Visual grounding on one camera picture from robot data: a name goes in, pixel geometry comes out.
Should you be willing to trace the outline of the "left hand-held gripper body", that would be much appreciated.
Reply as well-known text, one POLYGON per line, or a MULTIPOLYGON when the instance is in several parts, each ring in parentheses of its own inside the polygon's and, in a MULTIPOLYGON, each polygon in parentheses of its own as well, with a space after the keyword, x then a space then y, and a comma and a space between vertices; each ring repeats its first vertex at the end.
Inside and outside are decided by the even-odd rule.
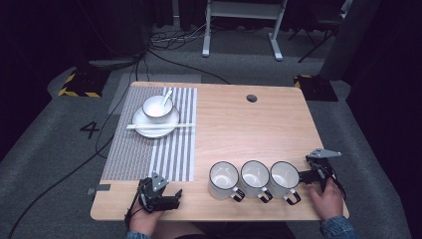
POLYGON ((168 179, 156 172, 153 172, 150 177, 143 178, 139 181, 138 200, 144 210, 148 213, 154 212, 152 203, 162 199, 162 193, 168 183, 168 179))

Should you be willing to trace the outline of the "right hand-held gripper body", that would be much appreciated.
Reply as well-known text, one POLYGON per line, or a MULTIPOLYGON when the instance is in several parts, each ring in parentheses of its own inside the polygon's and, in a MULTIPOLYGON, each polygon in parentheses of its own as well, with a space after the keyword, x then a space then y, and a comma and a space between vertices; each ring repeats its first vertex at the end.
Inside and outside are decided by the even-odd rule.
POLYGON ((306 156, 307 163, 310 165, 310 170, 315 170, 318 173, 319 185, 321 190, 325 190, 326 182, 329 178, 335 178, 335 172, 329 163, 331 157, 339 157, 339 151, 332 151, 324 148, 316 148, 306 156))

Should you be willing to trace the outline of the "person's right hand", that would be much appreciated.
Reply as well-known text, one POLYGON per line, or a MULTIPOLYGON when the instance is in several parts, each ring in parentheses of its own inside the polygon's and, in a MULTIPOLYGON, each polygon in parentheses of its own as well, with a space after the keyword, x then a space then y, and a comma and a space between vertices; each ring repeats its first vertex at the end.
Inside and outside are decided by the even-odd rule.
POLYGON ((326 221, 343 215, 342 194, 331 178, 327 180, 322 194, 318 194, 311 184, 307 185, 307 190, 314 205, 314 210, 320 219, 326 221))

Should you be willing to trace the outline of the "person's left hand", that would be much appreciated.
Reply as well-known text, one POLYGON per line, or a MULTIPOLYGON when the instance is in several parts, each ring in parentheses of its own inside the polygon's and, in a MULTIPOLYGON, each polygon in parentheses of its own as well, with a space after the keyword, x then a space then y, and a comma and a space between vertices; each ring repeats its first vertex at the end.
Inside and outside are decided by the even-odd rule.
POLYGON ((131 213, 129 221, 129 231, 151 236, 155 230, 158 220, 163 215, 163 211, 152 213, 145 212, 143 209, 135 209, 131 213))

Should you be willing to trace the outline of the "grey striped woven placemat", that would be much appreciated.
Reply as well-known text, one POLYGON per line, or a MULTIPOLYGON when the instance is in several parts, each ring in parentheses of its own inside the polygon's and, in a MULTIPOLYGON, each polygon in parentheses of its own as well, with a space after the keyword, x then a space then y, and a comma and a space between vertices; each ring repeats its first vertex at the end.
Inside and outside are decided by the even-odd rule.
POLYGON ((134 113, 152 96, 172 90, 179 123, 195 123, 198 91, 195 88, 131 87, 126 96, 103 171, 103 180, 139 180, 156 172, 171 181, 194 179, 196 126, 177 127, 170 134, 149 138, 132 124, 134 113))

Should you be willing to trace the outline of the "grey tape strip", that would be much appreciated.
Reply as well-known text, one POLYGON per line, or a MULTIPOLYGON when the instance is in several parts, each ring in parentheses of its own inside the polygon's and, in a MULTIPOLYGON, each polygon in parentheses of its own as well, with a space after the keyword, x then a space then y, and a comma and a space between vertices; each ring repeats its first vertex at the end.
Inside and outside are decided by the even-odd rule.
POLYGON ((98 191, 109 191, 110 184, 98 184, 95 187, 89 187, 87 189, 87 195, 96 195, 98 191))

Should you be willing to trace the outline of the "white plate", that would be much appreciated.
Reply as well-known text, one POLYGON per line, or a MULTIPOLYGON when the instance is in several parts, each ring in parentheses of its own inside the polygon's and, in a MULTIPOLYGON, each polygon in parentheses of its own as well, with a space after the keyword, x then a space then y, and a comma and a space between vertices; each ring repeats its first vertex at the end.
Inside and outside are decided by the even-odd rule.
MULTIPOLYGON (((132 124, 157 124, 157 123, 179 123, 179 111, 176 108, 173 108, 172 112, 168 117, 166 117, 163 121, 158 122, 153 119, 149 119, 142 109, 138 109, 133 117, 132 117, 132 124)), ((173 132, 176 127, 159 127, 159 128, 136 128, 135 131, 142 136, 149 137, 149 138, 158 138, 163 137, 171 132, 173 132)))

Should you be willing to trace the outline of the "person's lap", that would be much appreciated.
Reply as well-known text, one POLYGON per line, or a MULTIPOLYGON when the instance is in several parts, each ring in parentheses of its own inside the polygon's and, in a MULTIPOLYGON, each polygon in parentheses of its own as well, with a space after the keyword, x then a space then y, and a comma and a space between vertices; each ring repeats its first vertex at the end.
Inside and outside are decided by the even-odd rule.
POLYGON ((159 222, 152 239, 296 239, 286 222, 159 222))

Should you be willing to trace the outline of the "white chopstick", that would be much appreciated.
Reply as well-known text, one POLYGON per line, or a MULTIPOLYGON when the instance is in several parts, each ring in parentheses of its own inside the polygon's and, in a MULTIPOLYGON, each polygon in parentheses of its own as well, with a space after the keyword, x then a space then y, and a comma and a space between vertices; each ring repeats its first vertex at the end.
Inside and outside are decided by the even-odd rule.
POLYGON ((191 127, 195 123, 157 123, 157 124, 128 124, 126 128, 159 128, 159 127, 191 127))

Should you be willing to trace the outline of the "yellow-black striped stand base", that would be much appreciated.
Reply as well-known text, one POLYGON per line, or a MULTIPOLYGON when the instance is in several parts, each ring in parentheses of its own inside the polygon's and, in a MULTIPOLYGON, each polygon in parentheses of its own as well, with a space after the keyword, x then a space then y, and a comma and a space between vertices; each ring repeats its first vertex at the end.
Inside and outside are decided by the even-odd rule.
POLYGON ((307 101, 338 101, 330 82, 319 76, 297 75, 294 77, 294 86, 302 90, 307 101))
POLYGON ((59 96, 101 98, 110 71, 73 70, 59 90, 59 96))

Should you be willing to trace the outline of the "white bowl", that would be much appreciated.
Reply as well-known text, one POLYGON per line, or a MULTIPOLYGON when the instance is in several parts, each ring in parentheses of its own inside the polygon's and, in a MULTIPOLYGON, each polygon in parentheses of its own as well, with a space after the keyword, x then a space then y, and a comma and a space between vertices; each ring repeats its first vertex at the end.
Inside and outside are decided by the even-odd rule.
POLYGON ((173 101, 171 98, 167 101, 165 107, 161 106, 164 96, 152 96, 146 99, 142 105, 142 111, 151 120, 164 120, 173 110, 173 101))

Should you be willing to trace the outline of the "white spoon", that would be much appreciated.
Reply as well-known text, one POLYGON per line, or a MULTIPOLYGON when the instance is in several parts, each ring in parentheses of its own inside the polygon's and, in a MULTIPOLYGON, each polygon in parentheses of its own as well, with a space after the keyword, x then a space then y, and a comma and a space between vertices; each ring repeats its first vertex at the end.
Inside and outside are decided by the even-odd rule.
POLYGON ((161 106, 162 106, 162 107, 165 107, 165 105, 166 105, 167 101, 169 100, 169 98, 171 97, 172 93, 173 93, 173 91, 172 91, 172 90, 169 90, 169 91, 166 93, 166 95, 164 96, 164 98, 163 98, 163 100, 162 100, 162 102, 161 102, 161 106))

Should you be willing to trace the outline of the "dark folding stand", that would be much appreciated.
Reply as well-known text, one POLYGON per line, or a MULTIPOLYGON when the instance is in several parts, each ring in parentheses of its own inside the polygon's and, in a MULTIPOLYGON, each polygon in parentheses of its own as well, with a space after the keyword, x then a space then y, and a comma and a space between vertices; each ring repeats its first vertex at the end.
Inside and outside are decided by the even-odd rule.
POLYGON ((299 59, 299 63, 338 33, 347 13, 347 11, 343 9, 346 1, 347 0, 304 0, 300 7, 301 13, 299 16, 301 17, 301 20, 294 27, 295 33, 290 39, 295 37, 301 30, 304 30, 314 46, 299 59), (311 37, 310 32, 313 31, 323 33, 323 38, 319 43, 316 43, 311 37))

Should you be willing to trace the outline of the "white desk frame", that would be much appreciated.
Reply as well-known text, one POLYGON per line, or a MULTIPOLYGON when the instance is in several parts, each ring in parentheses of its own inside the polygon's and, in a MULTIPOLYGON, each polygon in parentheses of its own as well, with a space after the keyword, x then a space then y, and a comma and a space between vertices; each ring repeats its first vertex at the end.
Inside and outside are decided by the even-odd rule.
POLYGON ((246 18, 275 21, 273 31, 268 34, 268 38, 275 59, 281 61, 284 57, 279 47, 277 37, 285 15, 287 3, 288 0, 281 0, 281 2, 277 4, 207 0, 202 56, 204 58, 210 56, 211 19, 213 17, 246 18))

